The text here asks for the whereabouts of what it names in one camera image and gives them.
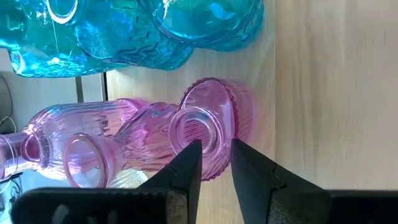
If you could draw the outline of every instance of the blue textured glass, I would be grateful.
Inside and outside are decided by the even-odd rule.
[[[168,37],[194,47],[233,51],[262,28],[262,0],[138,0]]]
[[[89,57],[73,29],[54,23],[40,1],[0,1],[0,47],[23,77],[75,77],[125,66]]]
[[[47,6],[53,20],[73,26],[79,45],[99,60],[173,70],[193,52],[156,29],[136,0],[48,0]]]

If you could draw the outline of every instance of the pink glass bottle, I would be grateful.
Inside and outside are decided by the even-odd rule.
[[[107,187],[124,169],[160,170],[192,140],[201,139],[202,180],[211,180],[229,165],[232,138],[249,139],[255,111],[245,85],[205,78],[184,93],[178,106],[154,103],[142,108],[111,138],[70,138],[65,172],[72,186]]]
[[[256,123],[254,93],[236,80],[196,81],[183,94],[177,111],[170,124],[170,143],[178,154],[201,139],[202,180],[214,179],[228,167],[232,138],[248,142]]]
[[[139,99],[119,99],[55,105],[40,111],[21,132],[0,135],[0,180],[31,169],[51,179],[66,179],[62,154],[70,136],[112,136],[146,104]]]

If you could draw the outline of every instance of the wooden table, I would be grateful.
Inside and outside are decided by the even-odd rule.
[[[276,75],[268,25],[249,49],[197,50],[175,72],[111,72],[109,98],[177,102],[201,77],[245,80],[259,105],[256,149],[325,188],[398,189],[398,1],[278,0]],[[230,169],[202,184],[198,223],[243,223]]]
[[[279,0],[275,159],[331,189],[398,189],[398,1]]]

